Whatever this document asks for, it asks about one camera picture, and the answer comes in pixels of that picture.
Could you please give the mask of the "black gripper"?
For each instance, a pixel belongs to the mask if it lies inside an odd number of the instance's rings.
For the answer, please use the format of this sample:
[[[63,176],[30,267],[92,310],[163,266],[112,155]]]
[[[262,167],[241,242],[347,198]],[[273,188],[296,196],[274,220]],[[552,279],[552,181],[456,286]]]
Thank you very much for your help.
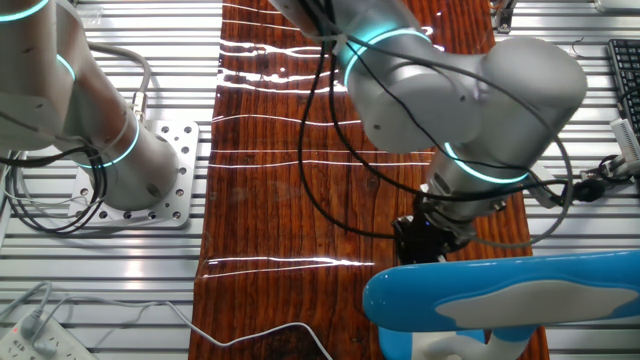
[[[445,262],[476,235],[471,221],[458,221],[438,208],[435,200],[415,199],[413,213],[392,223],[396,254],[401,265]]]

